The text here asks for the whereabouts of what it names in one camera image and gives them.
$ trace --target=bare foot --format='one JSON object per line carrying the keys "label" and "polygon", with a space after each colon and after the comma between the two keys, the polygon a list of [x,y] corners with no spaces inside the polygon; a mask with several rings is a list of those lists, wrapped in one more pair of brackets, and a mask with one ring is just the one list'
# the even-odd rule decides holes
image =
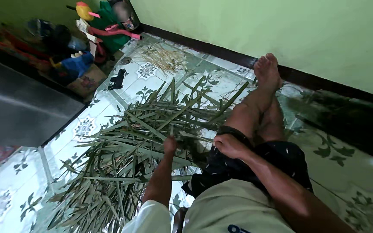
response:
{"label": "bare foot", "polygon": [[277,82],[277,89],[282,87],[283,80],[278,73],[277,65],[277,58],[272,53],[268,53],[257,60],[254,64],[254,74],[256,74],[259,85],[263,85],[269,79]]}

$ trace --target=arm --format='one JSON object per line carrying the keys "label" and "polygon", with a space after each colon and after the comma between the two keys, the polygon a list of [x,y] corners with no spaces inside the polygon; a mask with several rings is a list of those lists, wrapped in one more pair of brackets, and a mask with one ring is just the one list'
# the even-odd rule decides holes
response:
{"label": "arm", "polygon": [[277,210],[297,233],[355,233],[313,193],[229,134],[214,138],[221,153],[244,161],[260,179]]}
{"label": "arm", "polygon": [[153,171],[145,195],[143,195],[142,203],[147,200],[154,200],[168,207],[172,190],[172,160],[177,149],[177,142],[173,136],[170,136],[166,138],[163,146],[165,155]]}

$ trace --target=wall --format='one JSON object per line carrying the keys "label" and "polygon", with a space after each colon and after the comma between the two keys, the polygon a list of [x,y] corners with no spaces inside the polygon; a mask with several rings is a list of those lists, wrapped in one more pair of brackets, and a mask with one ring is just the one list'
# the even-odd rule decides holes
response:
{"label": "wall", "polygon": [[[75,6],[77,0],[0,0],[0,24],[24,27],[31,18],[48,20],[54,24],[64,24],[70,29],[74,27],[74,20],[78,19],[76,12],[66,8]],[[95,10],[98,2],[84,1]]]}
{"label": "wall", "polygon": [[373,93],[373,1],[131,2],[142,23]]}

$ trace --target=palm leaf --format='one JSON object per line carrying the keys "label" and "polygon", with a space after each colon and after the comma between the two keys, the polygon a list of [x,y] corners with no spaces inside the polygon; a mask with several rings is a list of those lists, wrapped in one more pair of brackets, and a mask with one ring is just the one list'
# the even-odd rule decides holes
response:
{"label": "palm leaf", "polygon": [[[48,228],[63,226],[81,233],[121,230],[137,214],[155,164],[164,157],[165,135],[175,134],[182,148],[179,156],[174,156],[172,168],[183,172],[181,176],[172,176],[172,180],[190,180],[191,176],[185,172],[187,166],[197,167],[206,161],[194,146],[199,141],[212,141],[199,136],[198,131],[217,130],[228,116],[224,112],[246,87],[246,84],[241,87],[232,99],[219,102],[206,95],[208,90],[198,90],[204,79],[194,87],[184,83],[191,89],[182,102],[185,106],[178,104],[179,90],[173,79],[161,96],[159,92],[165,83],[144,104],[129,104],[114,125],[87,136],[90,141],[78,147],[89,147],[88,150],[74,162],[63,162],[64,174],[72,172],[77,176],[63,186],[66,191],[50,198],[49,201],[58,202],[58,211]],[[217,107],[202,109],[202,98]],[[74,166],[84,158],[85,162]]]}

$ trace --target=right hand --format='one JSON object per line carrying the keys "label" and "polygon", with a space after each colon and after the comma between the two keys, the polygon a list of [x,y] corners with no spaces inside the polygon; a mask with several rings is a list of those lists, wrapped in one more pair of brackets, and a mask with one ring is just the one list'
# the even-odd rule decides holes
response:
{"label": "right hand", "polygon": [[215,147],[230,158],[243,159],[251,153],[251,150],[233,135],[222,134],[214,137]]}
{"label": "right hand", "polygon": [[167,137],[163,142],[163,151],[165,155],[173,156],[175,154],[175,151],[177,150],[177,147],[177,141],[175,140],[175,137],[173,135]]}

